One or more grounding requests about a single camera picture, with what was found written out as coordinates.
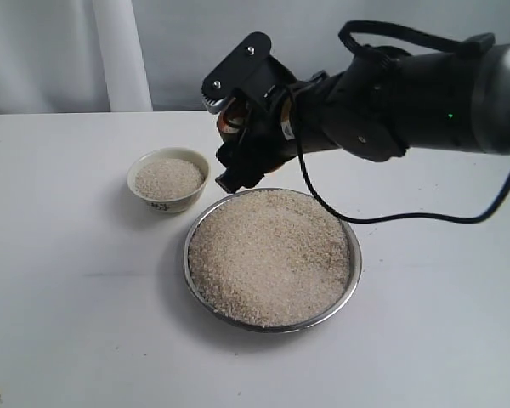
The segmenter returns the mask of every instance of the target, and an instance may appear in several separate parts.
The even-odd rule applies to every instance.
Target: uncooked rice
[[[151,200],[173,200],[185,197],[204,183],[200,168],[181,159],[161,159],[136,174],[136,191]]]
[[[204,218],[189,266],[197,290],[218,312],[255,326],[288,326],[343,295],[349,251],[340,222],[312,197],[253,191]]]

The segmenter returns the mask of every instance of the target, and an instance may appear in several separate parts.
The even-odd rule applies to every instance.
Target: small bowl
[[[263,191],[263,190],[286,190],[286,191],[293,191],[293,192],[299,193],[299,194],[304,194],[300,191],[287,190],[287,189],[253,189],[253,190],[242,191],[240,193],[229,195],[229,196],[225,197],[224,199],[212,204],[196,219],[196,221],[190,227],[189,232],[187,233],[187,238],[185,239],[184,253],[183,253],[184,278],[185,278],[185,281],[187,282],[187,286],[189,287],[190,292],[195,296],[196,300],[198,300],[202,304],[202,306],[204,306],[207,310],[212,312],[212,315],[216,316],[217,318],[219,318],[223,321],[226,321],[227,323],[229,323],[232,326],[240,327],[242,329],[246,329],[251,332],[262,332],[262,333],[298,332],[300,330],[315,326],[315,325],[327,320],[331,316],[333,316],[338,310],[340,310],[343,307],[344,304],[346,304],[346,302],[352,297],[352,295],[355,292],[355,288],[357,287],[357,284],[359,283],[359,279],[360,279],[360,272],[362,269],[362,259],[361,259],[359,241],[357,240],[357,237],[355,236],[354,231],[351,229],[351,227],[349,226],[348,223],[341,221],[343,233],[344,233],[346,239],[348,240],[348,249],[349,249],[349,278],[348,278],[348,282],[346,282],[346,285],[344,286],[343,294],[327,310],[325,310],[324,312],[322,312],[306,321],[301,321],[299,323],[295,323],[293,325],[288,325],[288,326],[262,327],[262,326],[250,325],[250,324],[244,323],[243,321],[232,319],[229,316],[222,314],[220,311],[215,309],[209,302],[206,301],[206,299],[201,295],[201,293],[196,288],[195,282],[193,281],[193,278],[190,274],[190,267],[189,267],[190,242],[193,238],[193,235],[196,232],[196,229],[204,221],[204,218],[206,218],[209,214],[211,214],[217,208],[222,206],[224,203],[226,203],[230,200],[234,200],[234,198],[237,196],[243,196],[244,194],[250,194],[255,191]]]
[[[147,166],[150,163],[157,162],[161,159],[181,159],[186,162],[191,162],[195,166],[197,166],[204,176],[204,182],[202,185],[190,193],[189,195],[185,195],[183,197],[174,198],[173,200],[152,200],[141,195],[136,190],[136,175],[138,172]],[[155,210],[159,213],[181,213],[185,211],[187,208],[191,207],[195,204],[198,199],[202,195],[202,191],[206,187],[207,181],[210,176],[210,164],[207,162],[206,158],[200,153],[190,150],[184,149],[180,147],[167,147],[165,149],[159,149],[148,153],[147,155],[140,157],[128,170],[127,175],[127,184],[128,188],[133,192],[135,196],[137,196],[140,200],[142,200],[145,204],[147,204],[152,210]]]

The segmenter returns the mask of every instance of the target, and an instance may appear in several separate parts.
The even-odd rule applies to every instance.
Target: stainless steel bowl
[[[357,237],[355,236],[355,233],[349,226],[349,224],[342,222],[343,232],[346,235],[346,238],[349,243],[349,279],[346,283],[346,286],[344,287],[343,295],[325,312],[318,314],[315,317],[312,317],[311,319],[308,319],[306,321],[302,321],[300,323],[296,323],[294,325],[288,325],[288,326],[273,326],[273,327],[262,327],[262,326],[255,326],[250,325],[247,323],[244,323],[242,321],[238,321],[235,319],[231,319],[228,316],[225,316],[218,310],[216,310],[210,303],[204,299],[204,297],[198,292],[198,289],[196,288],[195,282],[193,282],[193,279],[190,275],[190,269],[189,269],[189,247],[190,242],[193,237],[193,235],[196,232],[196,229],[198,226],[204,221],[204,218],[206,218],[212,211],[214,211],[219,206],[222,206],[225,202],[229,200],[233,200],[237,196],[243,196],[244,194],[250,194],[255,191],[263,191],[263,190],[284,190],[284,189],[254,189],[254,190],[248,190],[248,191],[242,191],[240,193],[236,193],[233,195],[229,195],[228,197],[225,197],[223,200],[217,201],[216,203],[212,204],[209,208],[204,211],[200,217],[196,219],[196,221],[193,223],[193,225],[189,229],[189,233],[187,234],[187,239],[185,240],[184,245],[184,274],[185,274],[185,280],[187,282],[187,286],[189,287],[191,293],[195,296],[195,298],[198,299],[202,305],[212,312],[212,314],[216,317],[218,317],[221,320],[226,321],[227,323],[230,323],[232,326],[241,327],[242,329],[246,329],[252,332],[263,332],[263,333],[290,333],[290,332],[298,332],[302,329],[307,329],[309,327],[315,326],[319,323],[321,323],[324,320],[327,320],[329,317],[334,315],[338,310],[342,308],[344,304],[351,298],[353,295],[355,288],[357,287],[357,283],[359,282],[360,278],[360,271],[361,271],[361,255],[360,255],[360,245],[357,241]]]

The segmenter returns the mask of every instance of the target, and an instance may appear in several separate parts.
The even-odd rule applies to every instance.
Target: white tabletop
[[[360,285],[327,322],[261,335],[189,294],[179,251],[224,196],[176,217],[130,195],[129,166],[186,146],[212,160],[204,112],[0,116],[0,406],[510,407],[510,198],[476,226],[354,226]],[[480,213],[510,157],[412,150],[374,164],[307,158],[343,212]],[[305,191],[298,164],[261,186]]]

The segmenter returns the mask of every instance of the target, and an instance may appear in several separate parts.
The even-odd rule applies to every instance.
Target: robotic arm
[[[438,52],[360,45],[355,33]],[[295,156],[303,167],[303,153],[321,150],[373,162],[410,147],[510,154],[510,44],[495,45],[493,34],[458,42],[377,21],[350,21],[339,38],[354,60],[335,76],[299,81],[255,32],[206,77],[203,101],[219,114],[224,141],[217,158],[226,169],[216,181],[225,191],[252,188]]]

